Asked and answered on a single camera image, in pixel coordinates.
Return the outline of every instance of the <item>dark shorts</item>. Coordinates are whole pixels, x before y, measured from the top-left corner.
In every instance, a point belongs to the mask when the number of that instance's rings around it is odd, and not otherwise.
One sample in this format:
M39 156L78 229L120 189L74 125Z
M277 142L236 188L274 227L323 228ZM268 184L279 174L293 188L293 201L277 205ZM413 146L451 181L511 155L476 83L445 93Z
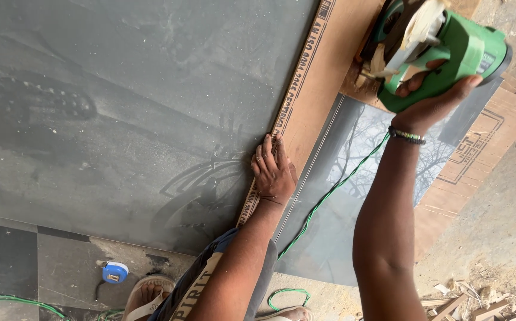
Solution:
M193 265L180 278L173 292L162 302L162 304L149 317L148 321L181 321L186 319L192 306L204 290L204 286L209 278L216 263L220 260L222 253L228 244L238 233L238 229L232 229L224 235L212 241L204 251L198 256ZM254 320L256 311L266 295L268 285L274 273L277 262L278 251L276 244L270 240L268 251L263 262L262 272L254 288L254 293L248 304L244 321Z

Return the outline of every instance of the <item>person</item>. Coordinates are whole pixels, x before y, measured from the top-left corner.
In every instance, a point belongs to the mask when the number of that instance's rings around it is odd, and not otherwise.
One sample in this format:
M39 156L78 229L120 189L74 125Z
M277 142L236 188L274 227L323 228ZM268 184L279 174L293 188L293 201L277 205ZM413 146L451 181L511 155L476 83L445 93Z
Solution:
M433 69L443 61L429 62ZM397 95L416 90L427 73L402 84ZM353 267L361 294L363 317L373 320L426 321L414 286L414 212L412 191L419 156L416 136L423 136L481 83L478 75L463 78L446 93L424 99L391 121L373 185L359 213L353 237ZM163 275L140 280L133 289L123 321L249 321L265 296L277 258L272 242L289 198L296 189L296 168L286 156L284 140L266 135L251 166L260 201L240 229L209 244L175 285ZM255 320L313 320L305 307L292 307Z

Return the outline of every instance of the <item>green power tool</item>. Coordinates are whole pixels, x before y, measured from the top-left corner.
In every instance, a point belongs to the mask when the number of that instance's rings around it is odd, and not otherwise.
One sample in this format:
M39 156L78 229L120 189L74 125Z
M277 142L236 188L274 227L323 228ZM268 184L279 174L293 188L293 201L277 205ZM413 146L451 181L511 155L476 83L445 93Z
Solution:
M378 98L394 113L446 92L463 77L478 74L486 84L509 66L512 48L505 35L450 10L444 0L389 0L383 6L361 58L382 81ZM426 63L447 59L408 97L395 91L409 66L426 70Z

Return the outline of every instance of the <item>concrete floor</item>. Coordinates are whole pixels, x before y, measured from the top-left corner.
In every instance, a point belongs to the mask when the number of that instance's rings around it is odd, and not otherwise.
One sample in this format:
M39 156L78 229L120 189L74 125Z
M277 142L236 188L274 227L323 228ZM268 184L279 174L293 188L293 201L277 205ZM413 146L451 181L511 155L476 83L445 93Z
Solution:
M482 0L474 20L508 35L513 61L508 72L516 77L516 0ZM485 278L479 272L484 271ZM433 286L450 279L466 279L476 288L491 285L516 294L516 147L500 161L448 230L415 269L421 296L437 296ZM270 290L304 288L316 320L353 320L361 312L356 288L276 274ZM303 295L283 294L278 307L301 304ZM268 311L263 304L263 311Z

